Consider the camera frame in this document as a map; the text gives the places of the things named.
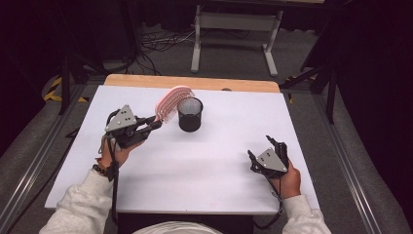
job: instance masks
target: white table surface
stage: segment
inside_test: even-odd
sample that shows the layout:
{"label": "white table surface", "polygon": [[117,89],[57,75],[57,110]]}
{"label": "white table surface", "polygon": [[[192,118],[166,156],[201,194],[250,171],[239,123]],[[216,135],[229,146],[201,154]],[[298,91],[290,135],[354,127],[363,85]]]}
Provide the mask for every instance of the white table surface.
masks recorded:
{"label": "white table surface", "polygon": [[[168,89],[100,86],[45,207],[55,209],[68,186],[81,183],[98,157],[108,115],[125,104],[150,117]],[[204,104],[194,133],[178,127],[177,114],[135,149],[120,170],[118,212],[269,215],[279,204],[264,176],[253,173],[247,150],[259,155],[287,144],[302,176],[301,191],[319,208],[282,94],[193,90]]]}

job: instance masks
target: hand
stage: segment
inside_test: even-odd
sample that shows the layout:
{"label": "hand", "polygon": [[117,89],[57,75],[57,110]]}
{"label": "hand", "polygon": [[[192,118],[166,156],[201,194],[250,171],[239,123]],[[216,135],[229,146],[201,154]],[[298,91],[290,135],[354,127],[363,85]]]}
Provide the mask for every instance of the hand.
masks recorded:
{"label": "hand", "polygon": [[[104,147],[102,149],[102,159],[100,161],[101,165],[105,168],[108,168],[110,166],[110,163],[112,162],[112,157],[110,156],[109,152],[109,145],[107,143],[107,138],[104,136],[102,137],[102,140],[104,140]],[[121,167],[129,157],[129,154],[131,151],[133,151],[135,148],[137,148],[139,145],[141,145],[144,141],[141,141],[139,143],[136,143],[128,148],[123,148],[121,151],[115,150],[115,159],[119,163],[119,167]]]}
{"label": "hand", "polygon": [[281,196],[282,199],[287,199],[301,195],[300,185],[301,185],[301,175],[298,169],[295,169],[292,166],[291,161],[288,160],[289,167],[288,172],[282,176],[282,178],[272,178],[271,182],[277,188],[277,191],[280,193],[281,187]]}

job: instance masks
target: pink object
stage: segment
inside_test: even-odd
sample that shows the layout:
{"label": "pink object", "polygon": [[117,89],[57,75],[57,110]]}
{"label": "pink object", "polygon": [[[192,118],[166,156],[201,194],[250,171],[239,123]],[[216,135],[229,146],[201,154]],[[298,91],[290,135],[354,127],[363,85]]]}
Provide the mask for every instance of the pink object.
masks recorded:
{"label": "pink object", "polygon": [[193,97],[194,93],[187,86],[175,86],[158,101],[155,107],[156,119],[167,123],[177,112],[176,106],[185,98]]}

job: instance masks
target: black cup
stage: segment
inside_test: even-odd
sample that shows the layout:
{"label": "black cup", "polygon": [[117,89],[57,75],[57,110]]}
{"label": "black cup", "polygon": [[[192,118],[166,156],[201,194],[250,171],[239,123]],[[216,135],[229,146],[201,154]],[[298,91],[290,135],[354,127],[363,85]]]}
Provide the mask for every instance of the black cup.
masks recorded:
{"label": "black cup", "polygon": [[201,126],[201,114],[203,103],[195,97],[187,97],[177,105],[179,115],[179,127],[181,130],[192,133]]}

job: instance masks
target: sleeve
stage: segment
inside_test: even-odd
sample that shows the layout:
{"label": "sleeve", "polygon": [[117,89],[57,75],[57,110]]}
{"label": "sleeve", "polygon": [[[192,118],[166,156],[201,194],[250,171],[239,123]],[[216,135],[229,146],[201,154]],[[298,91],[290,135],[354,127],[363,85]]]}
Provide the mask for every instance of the sleeve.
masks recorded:
{"label": "sleeve", "polygon": [[292,233],[331,233],[325,225],[320,210],[312,210],[305,195],[285,199],[285,211],[288,222],[282,230],[283,234]]}
{"label": "sleeve", "polygon": [[82,184],[66,190],[40,233],[103,233],[112,204],[112,187],[107,177],[90,170]]}

